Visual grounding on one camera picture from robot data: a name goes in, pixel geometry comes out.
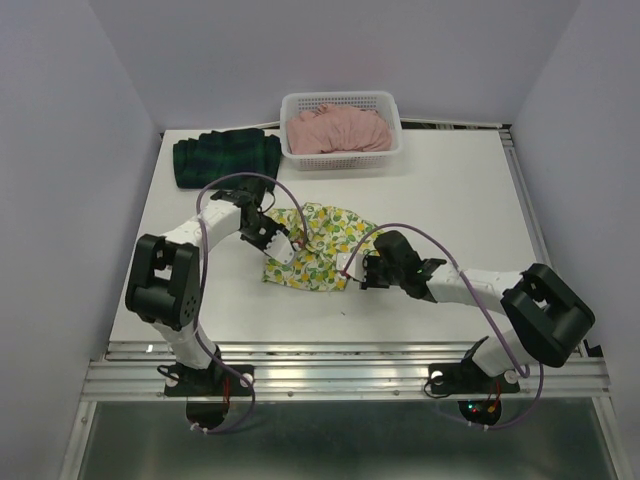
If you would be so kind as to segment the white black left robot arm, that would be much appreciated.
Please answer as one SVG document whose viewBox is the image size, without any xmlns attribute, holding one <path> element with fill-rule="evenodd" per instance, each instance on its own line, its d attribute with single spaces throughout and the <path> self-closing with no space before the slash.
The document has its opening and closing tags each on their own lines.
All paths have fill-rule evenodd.
<svg viewBox="0 0 640 480">
<path fill-rule="evenodd" d="M 125 290 L 125 306 L 160 333 L 174 353 L 161 365 L 167 397 L 229 397 L 250 394 L 254 369 L 229 367 L 218 345 L 199 323 L 203 300 L 201 268 L 226 237 L 241 240 L 283 265 L 292 263 L 295 248 L 288 229 L 268 217 L 262 202 L 268 186 L 249 177 L 233 190 L 218 190 L 194 217 L 162 235 L 145 234 L 136 243 Z"/>
</svg>

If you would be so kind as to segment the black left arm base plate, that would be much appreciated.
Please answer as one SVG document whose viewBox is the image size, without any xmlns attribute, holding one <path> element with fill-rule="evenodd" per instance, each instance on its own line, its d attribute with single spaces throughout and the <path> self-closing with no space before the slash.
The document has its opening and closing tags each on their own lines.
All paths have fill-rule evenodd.
<svg viewBox="0 0 640 480">
<path fill-rule="evenodd" d="M 255 406 L 252 365 L 239 365 L 233 373 L 212 362 L 196 370 L 180 363 L 160 365 L 156 371 L 164 378 L 163 395 L 186 399 L 185 416 L 192 431 L 205 435 L 228 434 L 245 423 Z M 249 409 L 231 418 L 232 399 L 247 398 Z"/>
</svg>

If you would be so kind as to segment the lemon print skirt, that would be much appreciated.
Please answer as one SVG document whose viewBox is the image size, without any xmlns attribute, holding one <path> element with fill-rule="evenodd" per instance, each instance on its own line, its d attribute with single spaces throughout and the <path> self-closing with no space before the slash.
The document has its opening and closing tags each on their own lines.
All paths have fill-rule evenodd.
<svg viewBox="0 0 640 480">
<path fill-rule="evenodd" d="M 354 248 L 361 253 L 374 250 L 373 241 L 381 233 L 375 232 L 364 244 L 361 238 L 376 225 L 353 211 L 306 202 L 304 216 L 294 208 L 277 208 L 267 215 L 289 230 L 289 238 L 299 241 L 307 237 L 305 246 L 296 253 L 290 265 L 268 258 L 263 267 L 262 281 L 279 286 L 312 292 L 343 291 L 347 279 L 336 266 L 337 256 L 349 254 Z"/>
</svg>

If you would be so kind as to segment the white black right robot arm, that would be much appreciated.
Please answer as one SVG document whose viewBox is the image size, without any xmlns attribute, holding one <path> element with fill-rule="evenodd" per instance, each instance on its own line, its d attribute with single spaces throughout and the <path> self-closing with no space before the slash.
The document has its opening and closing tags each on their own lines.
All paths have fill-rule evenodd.
<svg viewBox="0 0 640 480">
<path fill-rule="evenodd" d="M 516 392 L 517 373 L 562 367 L 595 324 L 592 310 L 545 264 L 463 269 L 450 256 L 421 257 L 397 230 L 379 235 L 372 251 L 353 255 L 344 270 L 363 290 L 398 287 L 416 300 L 477 307 L 487 322 L 494 314 L 509 320 L 510 329 L 476 341 L 461 360 L 431 366 L 426 391 L 436 398 L 497 387 Z"/>
</svg>

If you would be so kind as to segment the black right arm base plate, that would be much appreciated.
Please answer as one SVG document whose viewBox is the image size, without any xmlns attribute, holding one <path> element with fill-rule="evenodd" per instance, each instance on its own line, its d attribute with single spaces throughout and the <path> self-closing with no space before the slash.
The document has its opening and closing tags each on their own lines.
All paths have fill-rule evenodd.
<svg viewBox="0 0 640 480">
<path fill-rule="evenodd" d="M 461 363 L 435 363 L 423 385 L 424 394 L 434 400 L 460 395 L 461 420 L 485 429 L 496 427 L 502 415 L 502 396 L 520 392 L 518 379 L 504 374 L 490 377 L 478 367 Z"/>
</svg>

